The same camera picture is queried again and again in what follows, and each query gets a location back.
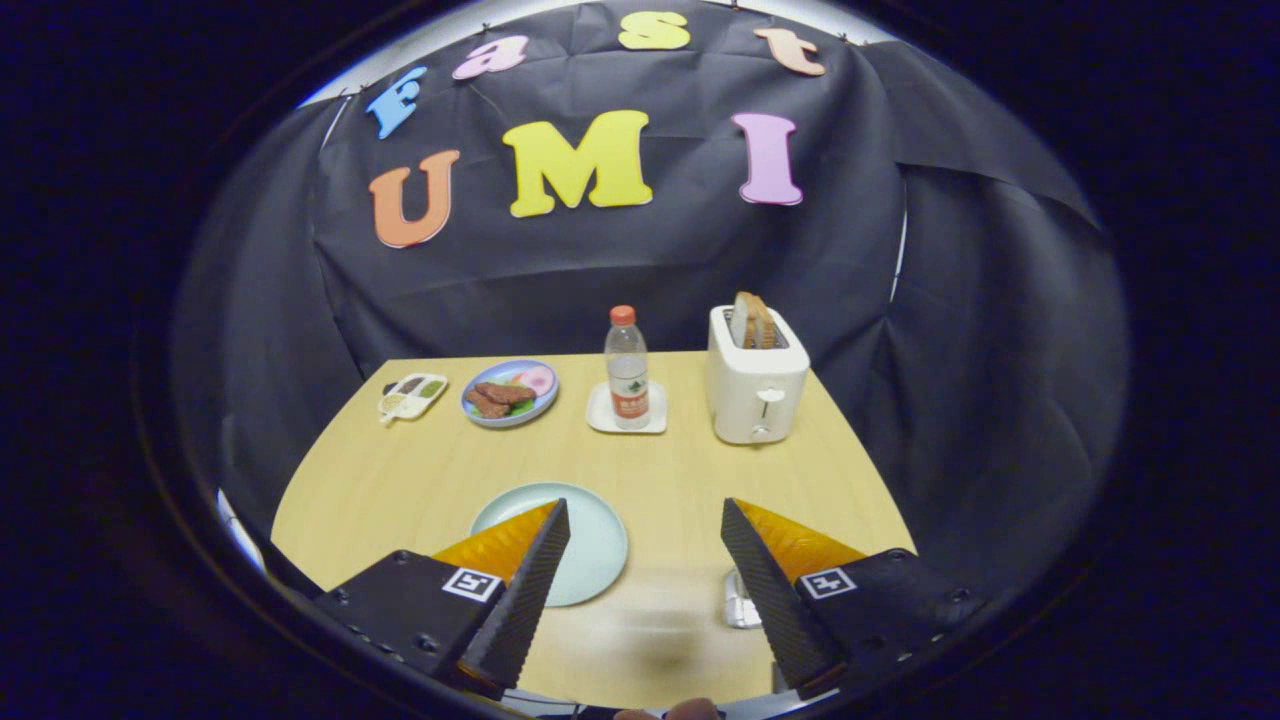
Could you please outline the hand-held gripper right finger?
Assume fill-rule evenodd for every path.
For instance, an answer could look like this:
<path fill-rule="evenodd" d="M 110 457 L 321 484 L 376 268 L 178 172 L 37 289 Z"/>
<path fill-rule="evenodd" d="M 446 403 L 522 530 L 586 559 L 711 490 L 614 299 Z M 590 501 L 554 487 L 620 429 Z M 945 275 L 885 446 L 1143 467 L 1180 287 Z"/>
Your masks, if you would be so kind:
<path fill-rule="evenodd" d="M 896 682 L 986 607 L 909 550 L 864 553 L 741 498 L 724 501 L 719 537 L 781 679 L 804 700 Z"/>

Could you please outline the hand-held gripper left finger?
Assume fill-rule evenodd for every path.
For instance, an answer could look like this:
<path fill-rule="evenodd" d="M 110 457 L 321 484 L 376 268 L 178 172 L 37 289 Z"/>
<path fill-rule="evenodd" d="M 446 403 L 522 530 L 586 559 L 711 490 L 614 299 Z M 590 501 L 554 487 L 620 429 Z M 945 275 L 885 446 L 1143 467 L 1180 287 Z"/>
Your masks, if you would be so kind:
<path fill-rule="evenodd" d="M 570 538 L 554 498 L 434 555 L 397 550 L 316 603 L 390 660 L 499 700 L 518 683 Z"/>

